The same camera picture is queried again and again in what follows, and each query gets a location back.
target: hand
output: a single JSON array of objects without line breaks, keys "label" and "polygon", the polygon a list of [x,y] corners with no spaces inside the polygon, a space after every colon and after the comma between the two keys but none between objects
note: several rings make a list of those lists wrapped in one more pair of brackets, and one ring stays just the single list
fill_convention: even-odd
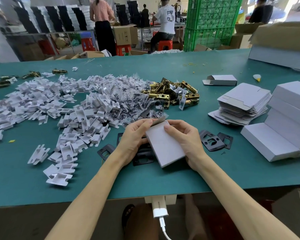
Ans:
[{"label": "hand", "polygon": [[136,155],[142,144],[148,143],[147,138],[143,138],[145,132],[151,127],[152,119],[141,119],[131,123],[125,129],[119,145],[114,152],[119,154],[122,166],[128,165]]},{"label": "hand", "polygon": [[164,130],[180,143],[189,166],[197,171],[197,164],[206,153],[201,143],[198,129],[183,120],[168,120]]}]

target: white cable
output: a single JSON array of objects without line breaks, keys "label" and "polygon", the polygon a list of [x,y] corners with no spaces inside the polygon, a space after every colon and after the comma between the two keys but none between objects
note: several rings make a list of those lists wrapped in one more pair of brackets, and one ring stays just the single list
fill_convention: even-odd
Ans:
[{"label": "white cable", "polygon": [[153,196],[152,197],[152,211],[153,218],[159,218],[160,226],[162,228],[163,234],[167,240],[171,240],[166,233],[166,224],[164,223],[164,216],[168,216],[166,201],[164,195]]}]

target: black skirt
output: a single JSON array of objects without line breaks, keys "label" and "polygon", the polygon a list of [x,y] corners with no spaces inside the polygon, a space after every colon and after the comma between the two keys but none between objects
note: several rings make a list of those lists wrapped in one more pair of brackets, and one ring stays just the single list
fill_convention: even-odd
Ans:
[{"label": "black skirt", "polygon": [[96,22],[96,40],[99,50],[106,49],[112,56],[116,55],[116,42],[109,21]]}]

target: forearm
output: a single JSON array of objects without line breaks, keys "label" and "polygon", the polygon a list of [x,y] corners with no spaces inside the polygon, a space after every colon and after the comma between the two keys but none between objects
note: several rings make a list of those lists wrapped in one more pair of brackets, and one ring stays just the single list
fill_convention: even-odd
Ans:
[{"label": "forearm", "polygon": [[108,157],[98,173],[60,217],[46,240],[91,238],[112,185],[122,167],[116,158],[120,158],[116,152]]},{"label": "forearm", "polygon": [[202,157],[197,168],[244,239],[299,239],[240,188],[210,157]]}]

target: green table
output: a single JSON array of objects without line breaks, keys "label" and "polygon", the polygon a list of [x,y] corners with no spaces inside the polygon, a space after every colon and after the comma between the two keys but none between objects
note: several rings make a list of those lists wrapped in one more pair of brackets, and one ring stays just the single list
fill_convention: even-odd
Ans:
[{"label": "green table", "polygon": [[[202,80],[208,75],[232,74],[238,83],[250,83],[265,89],[277,84],[300,81],[300,73],[286,67],[248,60],[249,49],[188,52],[160,55],[96,58],[84,64],[85,60],[59,60],[0,64],[0,76],[19,75],[29,70],[51,72],[53,68],[66,69],[68,77],[86,79],[90,75],[114,76],[138,73],[146,80],[159,82],[162,77],[172,81],[185,80],[200,93],[200,103],[184,111],[170,106],[166,112],[169,119],[182,119],[198,128],[217,134],[223,132],[234,137],[232,148],[208,152],[208,155],[242,188],[261,188],[285,185],[300,185],[300,158],[268,162],[241,134],[239,127],[220,124],[208,116],[218,108],[217,98],[232,89],[228,86],[204,86]],[[252,75],[261,74],[258,83]],[[15,91],[19,80],[8,88],[0,89],[0,99]],[[85,93],[75,96],[77,103],[85,99]],[[263,122],[263,115],[252,123]],[[99,147],[89,147],[78,155],[78,167],[67,187],[47,184],[42,172],[51,161],[33,166],[27,164],[38,145],[55,148],[60,131],[59,119],[49,117],[47,124],[25,121],[3,132],[0,141],[0,206],[17,206],[41,203],[72,201],[97,173],[101,158],[97,151],[106,144],[116,145],[117,133],[124,129],[112,128]],[[211,191],[204,180],[192,171],[184,160],[162,169],[157,162],[122,169],[110,192],[109,199],[144,197],[151,195],[183,194]]]}]

